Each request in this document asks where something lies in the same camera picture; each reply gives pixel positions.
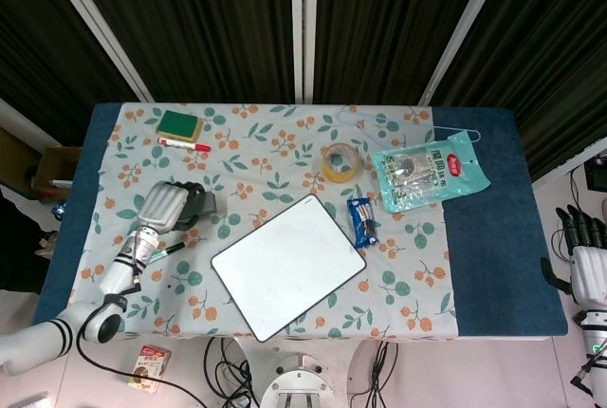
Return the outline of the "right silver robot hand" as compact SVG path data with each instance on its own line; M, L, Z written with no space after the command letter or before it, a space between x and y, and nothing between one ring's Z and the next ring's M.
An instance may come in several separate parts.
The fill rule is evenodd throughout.
M569 254L570 279L558 278L541 259L544 280L570 295L582 310L606 310L606 224L573 205L557 208Z

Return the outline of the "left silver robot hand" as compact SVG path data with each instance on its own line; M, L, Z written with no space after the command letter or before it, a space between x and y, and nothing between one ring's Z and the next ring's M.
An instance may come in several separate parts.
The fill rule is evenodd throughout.
M146 196L138 212L138 224L159 235L188 231L202 217L207 192L198 183L160 182Z

